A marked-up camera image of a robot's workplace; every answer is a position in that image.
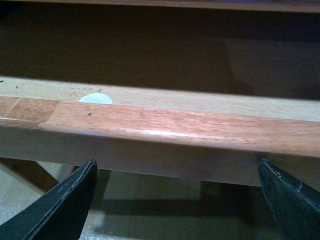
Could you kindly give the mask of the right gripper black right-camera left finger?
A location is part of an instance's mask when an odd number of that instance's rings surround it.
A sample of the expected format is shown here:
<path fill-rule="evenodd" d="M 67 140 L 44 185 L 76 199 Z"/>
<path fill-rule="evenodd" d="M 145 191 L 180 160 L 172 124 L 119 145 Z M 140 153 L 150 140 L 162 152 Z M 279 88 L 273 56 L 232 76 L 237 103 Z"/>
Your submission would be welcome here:
<path fill-rule="evenodd" d="M 97 162 L 90 159 L 26 209 L 1 224 L 2 240 L 78 240 L 93 201 Z"/>

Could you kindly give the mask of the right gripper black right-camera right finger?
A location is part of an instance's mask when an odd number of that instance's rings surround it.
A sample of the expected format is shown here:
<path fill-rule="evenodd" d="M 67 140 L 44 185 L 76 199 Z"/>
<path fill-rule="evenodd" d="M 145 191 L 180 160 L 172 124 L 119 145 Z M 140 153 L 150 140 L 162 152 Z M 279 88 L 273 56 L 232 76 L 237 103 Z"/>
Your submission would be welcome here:
<path fill-rule="evenodd" d="M 267 160 L 258 167 L 265 200 L 286 240 L 320 238 L 320 192 Z"/>

